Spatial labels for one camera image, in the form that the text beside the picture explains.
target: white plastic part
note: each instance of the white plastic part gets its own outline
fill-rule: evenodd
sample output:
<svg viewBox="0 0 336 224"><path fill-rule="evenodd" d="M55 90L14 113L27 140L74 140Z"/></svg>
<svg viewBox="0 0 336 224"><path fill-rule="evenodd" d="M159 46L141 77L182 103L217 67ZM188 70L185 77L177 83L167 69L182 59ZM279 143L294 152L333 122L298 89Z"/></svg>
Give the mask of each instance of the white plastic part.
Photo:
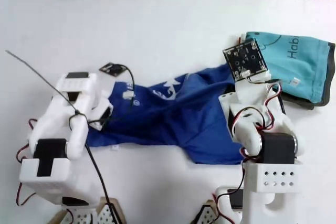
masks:
<svg viewBox="0 0 336 224"><path fill-rule="evenodd" d="M79 92L72 105L86 117L74 116L69 122L69 118L75 111L59 93L55 92L46 113L38 119L30 135L29 148L32 154L39 139L64 138L62 128L68 129L70 123L72 132L67 138L66 153L69 159L78 159L82 154L89 131L87 119L100 119L107 107L113 109L109 100L101 95L97 74L90 73L88 78L66 78L66 76L65 74L60 78L56 89L65 97L68 96L68 92ZM98 130L101 129L98 124L94 126Z"/></svg>
<svg viewBox="0 0 336 224"><path fill-rule="evenodd" d="M98 221L97 224L118 224L118 220L113 221L112 214L110 212L109 206L105 205L103 209L98 214Z"/></svg>
<svg viewBox="0 0 336 224"><path fill-rule="evenodd" d="M95 209L69 209L74 216L69 212L64 216L60 224L97 224L97 212Z"/></svg>
<svg viewBox="0 0 336 224"><path fill-rule="evenodd" d="M49 177L37 177L38 165L37 158L24 159L19 180L39 196L56 205L62 205L62 197L84 200L90 208L99 204L100 195L97 194L99 184L95 183L93 178L75 170L69 159L55 158Z"/></svg>
<svg viewBox="0 0 336 224"><path fill-rule="evenodd" d="M299 193L299 164L244 164L246 187L256 193Z"/></svg>
<svg viewBox="0 0 336 224"><path fill-rule="evenodd" d="M300 164L246 163L243 224L297 224Z"/></svg>
<svg viewBox="0 0 336 224"><path fill-rule="evenodd" d="M228 193L228 190L232 189L232 187L225 187L220 186L216 189L216 197L218 197L221 194ZM230 196L224 195L219 198L218 201L218 208L221 210L221 213L223 213L225 216L229 217L231 220L233 220L236 224L239 224L242 220L241 216L241 210L233 210L230 203ZM219 217L219 219L215 222L216 224L230 224L226 219L223 217Z"/></svg>
<svg viewBox="0 0 336 224"><path fill-rule="evenodd" d="M211 207L204 207L203 211L201 212L201 215L197 221L197 224L208 224L212 220L216 218L215 212L212 210Z"/></svg>
<svg viewBox="0 0 336 224"><path fill-rule="evenodd" d="M122 98L125 100L131 100L134 97L134 91L128 90L123 92Z"/></svg>
<svg viewBox="0 0 336 224"><path fill-rule="evenodd" d="M98 106L96 106L94 109L92 109L92 111L90 113L90 116L89 116L89 120L94 121L94 120L100 119L101 116L104 115L107 108L110 109L110 113L108 114L108 117L109 117L112 114L113 105L110 103L110 101L108 99L106 99L102 96L100 98L100 102L99 102ZM96 130L100 131L103 127L103 124L100 123L100 122L94 122L94 123L91 123L90 126L92 128L95 128Z"/></svg>
<svg viewBox="0 0 336 224"><path fill-rule="evenodd" d="M24 159L19 179L39 196L56 205L62 205L63 197L71 197L88 203L79 208L92 208L100 201L97 192L101 185L97 183L95 177L87 177L85 173L76 170L73 162L82 155L89 131L87 120L100 119L107 108L112 112L113 106L100 90L95 73L90 73L88 78L66 78L66 76L65 74L60 78L56 89L65 97L68 96L68 92L78 92L72 105L85 116L77 115L69 121L75 110L55 92L47 111L38 119L28 141L30 151L34 154L40 139L65 138L67 158L55 158L51 175L46 177L37 177L39 159ZM93 126L98 130L101 129L100 124Z"/></svg>
<svg viewBox="0 0 336 224"><path fill-rule="evenodd" d="M252 81L266 81L271 78L269 72L263 72L253 76ZM270 84L254 84L247 80L241 80L235 83L236 92L223 94L219 97L219 102L222 106L224 116L228 122L230 111L233 115L236 115L241 109L252 106L257 108L264 116L266 124L270 123L270 118L267 112L264 101L267 97L274 95L274 91L268 92ZM272 112L275 118L275 124L272 130L265 132L283 132L293 135L296 140L296 154L300 156L303 151L303 143L300 141L300 137L294 129L291 120L282 113L280 103L278 99L272 99L268 103L268 108ZM255 123L262 124L262 118L260 114L255 110L248 110L244 114L249 114L248 117L241 116L235 125L235 138L234 142L241 143L252 155L258 155L261 151L261 137L258 133Z"/></svg>
<svg viewBox="0 0 336 224"><path fill-rule="evenodd" d="M110 213L108 205L105 205L101 211L97 214L96 209L69 209L73 214L72 216L68 212L60 224L120 224L118 220L113 221L113 217Z"/></svg>

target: white surface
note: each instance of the white surface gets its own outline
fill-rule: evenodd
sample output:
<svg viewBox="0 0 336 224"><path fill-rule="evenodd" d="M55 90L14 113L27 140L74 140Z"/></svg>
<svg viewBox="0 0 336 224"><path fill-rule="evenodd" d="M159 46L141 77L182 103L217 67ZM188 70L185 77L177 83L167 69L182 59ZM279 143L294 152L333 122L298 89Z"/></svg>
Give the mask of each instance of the white surface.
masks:
<svg viewBox="0 0 336 224"><path fill-rule="evenodd" d="M5 49L52 83L64 72L96 71L113 61L130 67L137 84L150 85L218 66L222 49L249 30L335 41L335 17L332 0L0 0L1 222L46 223L58 210L39 197L15 206L15 153L26 143L27 120L45 111L53 91ZM102 77L106 84L111 80ZM121 79L129 78L125 73ZM336 217L335 85L325 108L287 107L307 141L301 223L332 223ZM118 199L130 224L189 223L216 187L238 185L241 176L238 166L193 164L178 147L121 145L93 154L109 196ZM96 176L88 155L78 167Z"/></svg>

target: small black component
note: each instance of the small black component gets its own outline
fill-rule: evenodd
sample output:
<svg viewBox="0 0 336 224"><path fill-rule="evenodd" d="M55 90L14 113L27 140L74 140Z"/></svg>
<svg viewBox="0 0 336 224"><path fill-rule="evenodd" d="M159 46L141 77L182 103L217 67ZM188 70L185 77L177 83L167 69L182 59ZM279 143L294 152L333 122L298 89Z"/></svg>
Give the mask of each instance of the small black component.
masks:
<svg viewBox="0 0 336 224"><path fill-rule="evenodd" d="M267 71L267 66L254 39L249 39L238 46L223 51L235 81Z"/></svg>
<svg viewBox="0 0 336 224"><path fill-rule="evenodd" d="M67 92L68 93L68 98L70 102L76 102L77 97L79 95L79 92Z"/></svg>
<svg viewBox="0 0 336 224"><path fill-rule="evenodd" d="M72 79L72 78L89 78L88 72L70 72L66 76L66 79Z"/></svg>
<svg viewBox="0 0 336 224"><path fill-rule="evenodd" d="M229 189L228 193L232 193L237 189ZM236 193L230 195L230 203L232 209L243 208L243 189L239 189Z"/></svg>
<svg viewBox="0 0 336 224"><path fill-rule="evenodd" d="M99 71L102 71L104 73L107 73L111 76L118 77L120 74L124 73L126 71L126 68L124 66L121 66L119 64L113 64L111 62L107 63L103 67L99 69Z"/></svg>
<svg viewBox="0 0 336 224"><path fill-rule="evenodd" d="M68 207L77 207L77 206L88 206L89 203L87 203L85 200L82 199L72 197L62 197L62 205Z"/></svg>
<svg viewBox="0 0 336 224"><path fill-rule="evenodd" d="M37 177L49 177L53 167L54 158L64 157L65 145L64 138L39 139L36 145L33 158L39 159Z"/></svg>
<svg viewBox="0 0 336 224"><path fill-rule="evenodd" d="M294 164L295 141L292 135L286 133L261 132L263 147L258 163L263 164Z"/></svg>

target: circuit board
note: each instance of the circuit board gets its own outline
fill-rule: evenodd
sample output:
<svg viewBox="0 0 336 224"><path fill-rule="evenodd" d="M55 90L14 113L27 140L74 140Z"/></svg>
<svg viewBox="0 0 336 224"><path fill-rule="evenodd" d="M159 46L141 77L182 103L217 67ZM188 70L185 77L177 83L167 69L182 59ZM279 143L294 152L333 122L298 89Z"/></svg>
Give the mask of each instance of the circuit board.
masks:
<svg viewBox="0 0 336 224"><path fill-rule="evenodd" d="M255 74L267 71L267 66L254 39L247 40L238 46L223 50L235 82Z"/></svg>

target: red wire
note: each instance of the red wire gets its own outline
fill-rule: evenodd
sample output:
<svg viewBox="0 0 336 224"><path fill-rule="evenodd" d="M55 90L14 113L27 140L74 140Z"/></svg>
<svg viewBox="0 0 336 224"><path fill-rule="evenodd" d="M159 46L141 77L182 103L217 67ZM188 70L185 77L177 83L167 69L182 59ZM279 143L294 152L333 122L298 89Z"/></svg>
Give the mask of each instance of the red wire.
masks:
<svg viewBox="0 0 336 224"><path fill-rule="evenodd" d="M25 203L27 203L27 201L29 201L30 198L32 198L32 196L34 196L36 193L33 193L31 195L29 195L21 204L19 203L19 197L20 197L20 192L21 192L21 188L22 188L22 183L20 182L19 184L19 188L17 190L17 194L16 194L16 205L17 206L23 206Z"/></svg>
<svg viewBox="0 0 336 224"><path fill-rule="evenodd" d="M25 146L23 146L21 149L19 149L15 155L16 160L21 164L22 160L27 158L26 156L23 156L21 159L19 159L19 154L26 148L28 148L29 144L26 144Z"/></svg>
<svg viewBox="0 0 336 224"><path fill-rule="evenodd" d="M31 118L31 119L28 120L29 127L33 130L33 129L34 129L34 126L33 126L33 124L31 123L32 121L33 121L33 122L37 122L37 119L35 119L35 118Z"/></svg>
<svg viewBox="0 0 336 224"><path fill-rule="evenodd" d="M28 120L28 124L29 124L29 127L33 130L34 129L34 126L33 126L33 124L31 123L31 122L37 122L37 119L34 119L34 118L31 118L31 119L29 119ZM20 148L18 151L17 151L17 153L16 153L16 155L15 155L15 158L16 158L16 160L21 164L22 163L22 160L23 159L25 159L25 158L27 158L26 156L23 156L21 159L19 159L19 154L23 151L23 150L25 150L26 148L28 148L29 147L29 144L26 144L25 146L23 146L22 148ZM21 192L21 188L22 188L22 183L20 182L20 184L19 184L19 188L18 188L18 190L17 190L17 193L16 193L16 205L17 206L23 206L25 203L27 203L27 201L29 201L29 199L30 198L32 198L32 196L34 196L36 193L33 193L33 194L31 194L31 195L29 195L21 204L19 203L19 198L20 198L20 192Z"/></svg>
<svg viewBox="0 0 336 224"><path fill-rule="evenodd" d="M72 218L72 221L70 222L70 224L73 224L73 222L74 222L74 215L73 215L73 213L69 210L69 209L67 209L67 211L69 212L69 214L71 215L71 218Z"/></svg>

